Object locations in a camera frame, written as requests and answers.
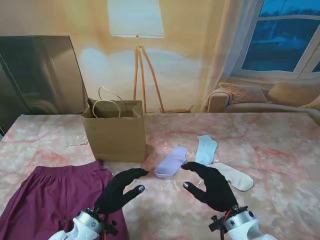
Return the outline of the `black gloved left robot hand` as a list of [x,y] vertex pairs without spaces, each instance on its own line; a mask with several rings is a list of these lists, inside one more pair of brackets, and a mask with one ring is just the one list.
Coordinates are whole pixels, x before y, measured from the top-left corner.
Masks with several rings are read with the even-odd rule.
[[96,200],[93,208],[94,212],[108,215],[121,210],[123,206],[145,190],[143,185],[137,185],[132,190],[124,193],[126,186],[130,185],[134,180],[146,176],[148,173],[143,168],[131,168],[115,175]]

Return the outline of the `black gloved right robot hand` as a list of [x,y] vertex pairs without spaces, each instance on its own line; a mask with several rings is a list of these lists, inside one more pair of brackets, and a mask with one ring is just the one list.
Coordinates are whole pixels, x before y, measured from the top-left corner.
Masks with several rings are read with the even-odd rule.
[[227,212],[238,204],[228,181],[216,168],[197,162],[187,162],[181,168],[195,172],[203,179],[205,191],[191,182],[185,181],[183,183],[183,187],[200,202],[218,212]]

